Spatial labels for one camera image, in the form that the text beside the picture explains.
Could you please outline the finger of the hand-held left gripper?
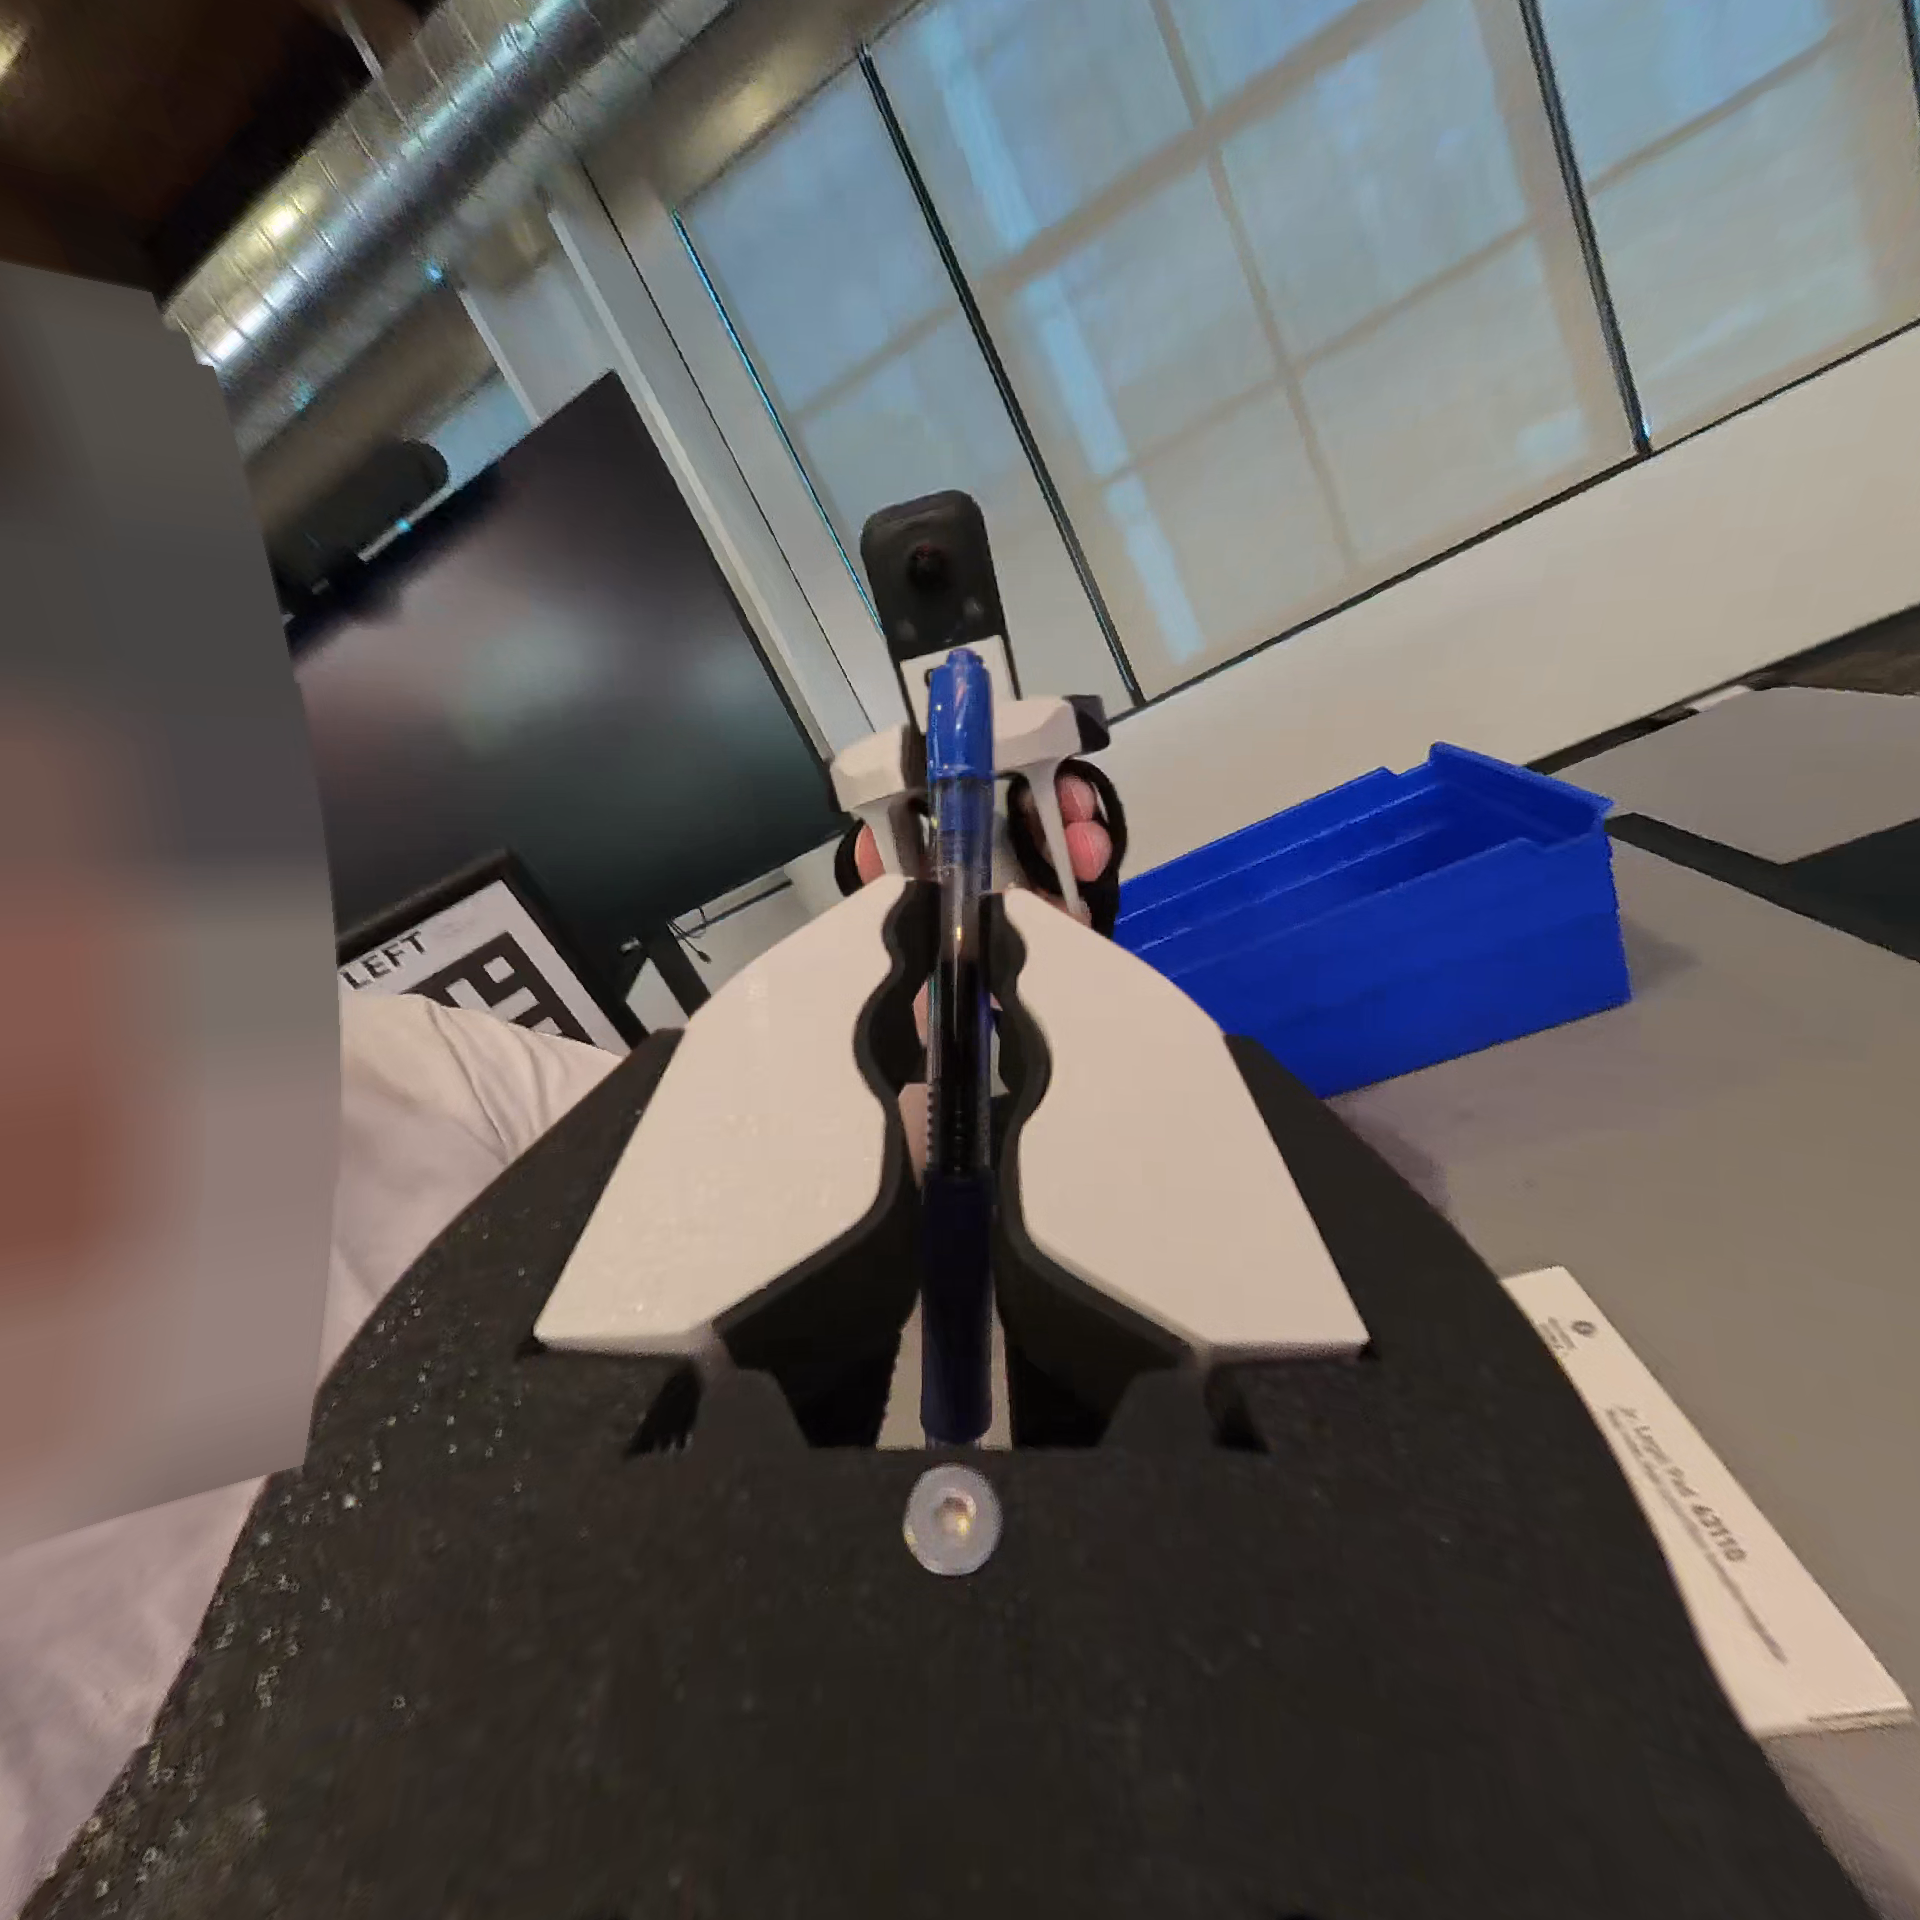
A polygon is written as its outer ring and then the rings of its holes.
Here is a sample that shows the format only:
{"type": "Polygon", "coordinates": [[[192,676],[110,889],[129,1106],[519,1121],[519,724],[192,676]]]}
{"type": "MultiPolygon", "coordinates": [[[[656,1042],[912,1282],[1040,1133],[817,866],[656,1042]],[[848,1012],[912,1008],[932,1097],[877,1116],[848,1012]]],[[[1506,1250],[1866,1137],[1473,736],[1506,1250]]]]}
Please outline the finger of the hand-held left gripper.
{"type": "Polygon", "coordinates": [[[924,798],[924,731],[895,724],[842,749],[830,763],[830,788],[842,814],[863,823],[895,823],[924,798]]]}
{"type": "Polygon", "coordinates": [[[1079,753],[1079,711],[1063,695],[995,703],[990,731],[990,781],[1050,788],[1067,758],[1079,753]]]}

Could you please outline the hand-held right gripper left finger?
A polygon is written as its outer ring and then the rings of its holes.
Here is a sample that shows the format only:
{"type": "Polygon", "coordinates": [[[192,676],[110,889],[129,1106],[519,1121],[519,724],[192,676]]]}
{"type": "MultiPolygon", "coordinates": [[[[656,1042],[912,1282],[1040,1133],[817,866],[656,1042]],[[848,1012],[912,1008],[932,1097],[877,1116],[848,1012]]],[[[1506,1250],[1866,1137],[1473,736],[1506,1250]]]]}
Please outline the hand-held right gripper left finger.
{"type": "Polygon", "coordinates": [[[920,983],[924,886],[877,877],[673,1032],[537,1347],[762,1373],[814,1446],[875,1445],[920,1292],[920,983]]]}

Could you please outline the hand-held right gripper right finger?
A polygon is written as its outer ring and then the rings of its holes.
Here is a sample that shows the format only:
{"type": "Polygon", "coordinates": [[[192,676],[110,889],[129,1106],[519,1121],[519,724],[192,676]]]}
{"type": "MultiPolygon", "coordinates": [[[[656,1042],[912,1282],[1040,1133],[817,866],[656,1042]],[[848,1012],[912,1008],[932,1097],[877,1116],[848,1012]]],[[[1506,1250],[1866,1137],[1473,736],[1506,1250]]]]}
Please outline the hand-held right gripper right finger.
{"type": "Polygon", "coordinates": [[[1238,1042],[1028,893],[991,910],[1008,1121],[995,1310],[1014,1439],[1100,1436],[1143,1379],[1355,1363],[1368,1328],[1238,1042]]]}

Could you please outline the blue retractable pen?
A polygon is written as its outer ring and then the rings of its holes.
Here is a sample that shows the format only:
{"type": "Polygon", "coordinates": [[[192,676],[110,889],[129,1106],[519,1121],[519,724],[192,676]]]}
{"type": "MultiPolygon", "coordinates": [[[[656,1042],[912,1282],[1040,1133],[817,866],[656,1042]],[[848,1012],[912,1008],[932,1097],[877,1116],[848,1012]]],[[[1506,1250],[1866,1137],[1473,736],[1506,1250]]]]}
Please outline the blue retractable pen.
{"type": "Polygon", "coordinates": [[[920,1422],[932,1446],[990,1428],[991,1007],[987,898],[995,827],[991,679],[974,649],[929,674],[927,805],[932,968],[920,1187],[920,1422]]]}

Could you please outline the white lined notepad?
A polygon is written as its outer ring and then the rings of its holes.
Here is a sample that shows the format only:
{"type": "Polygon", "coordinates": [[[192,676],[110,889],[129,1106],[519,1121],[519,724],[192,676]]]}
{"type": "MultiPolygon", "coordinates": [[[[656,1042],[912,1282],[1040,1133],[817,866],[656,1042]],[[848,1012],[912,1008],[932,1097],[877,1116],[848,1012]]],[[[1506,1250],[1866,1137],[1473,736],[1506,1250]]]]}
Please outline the white lined notepad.
{"type": "Polygon", "coordinates": [[[1566,1268],[1501,1289],[1632,1487],[1744,1732],[1784,1740],[1911,1726],[1900,1683],[1566,1268]]]}

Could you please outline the person's left hand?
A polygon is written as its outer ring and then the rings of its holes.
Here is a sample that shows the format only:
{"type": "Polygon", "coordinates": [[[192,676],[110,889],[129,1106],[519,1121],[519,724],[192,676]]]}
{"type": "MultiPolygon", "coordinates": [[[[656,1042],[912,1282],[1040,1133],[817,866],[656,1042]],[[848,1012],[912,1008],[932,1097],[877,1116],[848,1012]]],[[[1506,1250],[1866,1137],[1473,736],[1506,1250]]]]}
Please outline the person's left hand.
{"type": "Polygon", "coordinates": [[[1113,781],[1090,761],[1067,758],[1055,775],[1063,848],[1079,895],[1118,877],[1127,848],[1127,817],[1113,781]]]}

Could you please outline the blue plastic bin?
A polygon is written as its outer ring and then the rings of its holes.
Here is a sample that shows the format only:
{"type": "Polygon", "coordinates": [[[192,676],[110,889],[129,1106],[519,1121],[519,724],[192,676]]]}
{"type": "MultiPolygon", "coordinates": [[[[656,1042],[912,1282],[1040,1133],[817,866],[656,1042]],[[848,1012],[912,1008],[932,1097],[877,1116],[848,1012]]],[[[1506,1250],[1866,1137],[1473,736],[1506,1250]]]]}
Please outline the blue plastic bin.
{"type": "Polygon", "coordinates": [[[1630,1003],[1612,805],[1465,749],[1119,886],[1118,943],[1335,1097],[1630,1003]]]}

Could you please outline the black framed printed tag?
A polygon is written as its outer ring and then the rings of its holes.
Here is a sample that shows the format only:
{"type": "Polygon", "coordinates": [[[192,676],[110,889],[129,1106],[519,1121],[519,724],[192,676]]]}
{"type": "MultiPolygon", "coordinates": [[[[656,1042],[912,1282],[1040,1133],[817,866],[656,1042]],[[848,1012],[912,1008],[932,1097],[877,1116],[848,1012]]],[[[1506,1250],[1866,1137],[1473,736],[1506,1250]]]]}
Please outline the black framed printed tag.
{"type": "Polygon", "coordinates": [[[611,1055],[646,1039],[509,848],[345,929],[337,961],[348,992],[423,996],[611,1055]]]}

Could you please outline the black computer monitor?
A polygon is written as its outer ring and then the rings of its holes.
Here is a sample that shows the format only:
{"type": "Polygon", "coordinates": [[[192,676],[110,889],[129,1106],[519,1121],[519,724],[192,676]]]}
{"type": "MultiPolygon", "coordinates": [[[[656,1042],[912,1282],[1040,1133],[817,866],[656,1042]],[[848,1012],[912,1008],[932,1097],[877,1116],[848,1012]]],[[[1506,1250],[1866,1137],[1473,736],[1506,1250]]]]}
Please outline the black computer monitor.
{"type": "Polygon", "coordinates": [[[830,772],[607,372],[291,620],[340,961],[503,860],[611,991],[835,840],[830,772]]]}

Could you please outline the large paned window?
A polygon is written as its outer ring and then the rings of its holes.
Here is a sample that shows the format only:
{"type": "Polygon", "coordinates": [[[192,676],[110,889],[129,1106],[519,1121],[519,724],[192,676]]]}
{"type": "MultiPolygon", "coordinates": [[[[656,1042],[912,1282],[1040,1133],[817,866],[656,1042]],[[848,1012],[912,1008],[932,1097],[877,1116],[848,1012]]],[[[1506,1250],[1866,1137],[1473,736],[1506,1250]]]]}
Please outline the large paned window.
{"type": "Polygon", "coordinates": [[[1918,2],[918,2],[673,211],[845,562],[1151,703],[1918,321],[1918,2]]]}

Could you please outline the silver ventilation duct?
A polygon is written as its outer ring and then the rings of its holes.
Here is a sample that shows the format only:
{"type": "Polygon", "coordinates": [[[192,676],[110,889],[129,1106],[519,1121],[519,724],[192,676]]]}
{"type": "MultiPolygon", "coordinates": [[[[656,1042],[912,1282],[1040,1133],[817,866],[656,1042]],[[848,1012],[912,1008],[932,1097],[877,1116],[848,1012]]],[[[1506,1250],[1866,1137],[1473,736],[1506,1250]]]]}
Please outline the silver ventilation duct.
{"type": "Polygon", "coordinates": [[[710,179],[901,2],[437,2],[163,316],[251,460],[567,166],[710,179]]]}

